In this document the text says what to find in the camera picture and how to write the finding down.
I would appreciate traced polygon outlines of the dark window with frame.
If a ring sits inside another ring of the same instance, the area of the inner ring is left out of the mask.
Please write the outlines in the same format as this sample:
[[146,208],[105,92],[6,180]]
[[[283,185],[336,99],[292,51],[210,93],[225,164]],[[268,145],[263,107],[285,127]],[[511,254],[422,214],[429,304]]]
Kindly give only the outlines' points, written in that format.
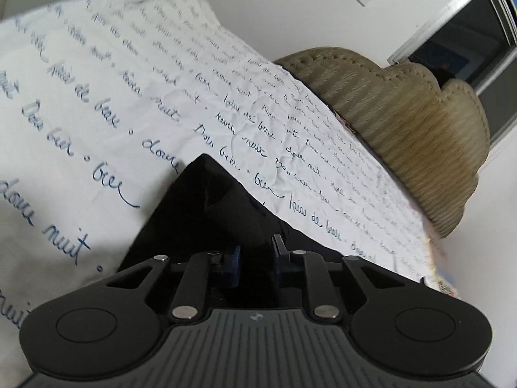
[[439,83],[469,83],[493,145],[516,125],[516,0],[453,0],[388,61],[419,63]]

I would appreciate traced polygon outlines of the white script-print bed sheet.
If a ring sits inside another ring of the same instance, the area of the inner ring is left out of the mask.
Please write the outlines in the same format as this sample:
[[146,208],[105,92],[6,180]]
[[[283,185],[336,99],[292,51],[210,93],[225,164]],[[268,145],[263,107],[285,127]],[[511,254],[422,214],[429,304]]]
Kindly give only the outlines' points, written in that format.
[[422,215],[336,115],[204,0],[66,0],[1,23],[1,384],[35,307],[114,272],[207,153],[316,242],[437,282]]

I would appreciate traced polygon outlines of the black pants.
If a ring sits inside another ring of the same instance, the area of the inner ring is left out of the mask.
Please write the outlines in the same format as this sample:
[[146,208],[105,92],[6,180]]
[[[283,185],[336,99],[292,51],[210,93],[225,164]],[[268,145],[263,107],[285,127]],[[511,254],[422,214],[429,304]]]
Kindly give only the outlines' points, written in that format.
[[272,237],[288,250],[306,248],[329,262],[343,257],[293,229],[261,205],[213,158],[193,161],[167,190],[123,260],[121,271],[157,255],[184,262],[200,252],[239,253],[239,283],[224,311],[260,314],[296,312],[284,302],[275,278]]

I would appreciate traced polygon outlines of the olive upholstered headboard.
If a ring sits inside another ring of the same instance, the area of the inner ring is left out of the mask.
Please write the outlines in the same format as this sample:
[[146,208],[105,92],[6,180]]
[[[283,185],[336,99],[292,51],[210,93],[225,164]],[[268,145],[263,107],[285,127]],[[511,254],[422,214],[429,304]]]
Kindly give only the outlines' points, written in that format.
[[399,179],[446,238],[464,216],[490,150],[485,110],[465,81],[424,66],[382,68],[340,47],[276,59],[334,110]]

